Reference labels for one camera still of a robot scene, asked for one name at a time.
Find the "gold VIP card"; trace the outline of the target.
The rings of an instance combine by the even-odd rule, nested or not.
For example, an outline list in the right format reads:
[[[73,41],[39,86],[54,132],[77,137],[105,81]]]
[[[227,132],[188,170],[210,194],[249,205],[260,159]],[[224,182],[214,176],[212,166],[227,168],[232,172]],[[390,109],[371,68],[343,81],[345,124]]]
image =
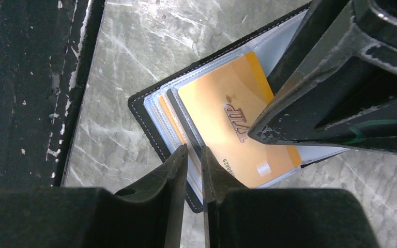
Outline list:
[[[295,146],[265,145],[248,136],[273,99],[254,52],[180,87],[178,94],[205,145],[247,187],[260,187],[301,165]]]

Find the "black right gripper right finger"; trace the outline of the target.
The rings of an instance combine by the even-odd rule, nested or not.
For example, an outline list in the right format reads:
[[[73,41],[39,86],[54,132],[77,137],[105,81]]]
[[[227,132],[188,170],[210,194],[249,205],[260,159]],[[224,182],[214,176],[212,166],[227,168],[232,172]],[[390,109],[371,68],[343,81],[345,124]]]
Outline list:
[[[249,189],[201,149],[206,247],[379,247],[343,189]]]

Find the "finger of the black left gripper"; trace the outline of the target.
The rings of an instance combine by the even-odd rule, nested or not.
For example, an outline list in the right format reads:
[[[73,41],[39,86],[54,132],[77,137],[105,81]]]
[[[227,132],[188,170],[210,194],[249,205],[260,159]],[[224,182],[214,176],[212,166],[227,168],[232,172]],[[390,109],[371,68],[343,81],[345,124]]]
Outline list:
[[[397,1],[313,1],[249,136],[397,154]]]

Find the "black leather card holder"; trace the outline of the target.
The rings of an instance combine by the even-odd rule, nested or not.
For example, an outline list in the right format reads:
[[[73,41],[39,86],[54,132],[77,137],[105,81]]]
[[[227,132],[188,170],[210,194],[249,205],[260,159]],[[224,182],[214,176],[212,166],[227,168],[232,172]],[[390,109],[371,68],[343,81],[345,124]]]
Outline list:
[[[265,188],[344,151],[339,147],[264,145],[248,136],[280,85],[266,82],[309,5],[269,23],[133,95],[129,109],[162,161],[188,146],[186,201],[203,211],[201,150],[250,188]]]

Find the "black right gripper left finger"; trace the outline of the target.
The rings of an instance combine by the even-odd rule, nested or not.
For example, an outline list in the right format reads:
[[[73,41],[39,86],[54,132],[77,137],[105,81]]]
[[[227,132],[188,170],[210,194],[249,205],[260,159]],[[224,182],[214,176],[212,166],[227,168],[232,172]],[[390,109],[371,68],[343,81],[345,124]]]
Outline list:
[[[133,184],[0,189],[0,247],[179,247],[186,145]]]

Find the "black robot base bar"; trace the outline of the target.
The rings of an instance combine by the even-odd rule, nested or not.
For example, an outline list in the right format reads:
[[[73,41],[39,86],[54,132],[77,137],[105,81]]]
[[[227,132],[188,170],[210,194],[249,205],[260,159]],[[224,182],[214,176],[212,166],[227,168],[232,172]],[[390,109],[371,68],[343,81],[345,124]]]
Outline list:
[[[60,186],[104,1],[0,1],[0,188]]]

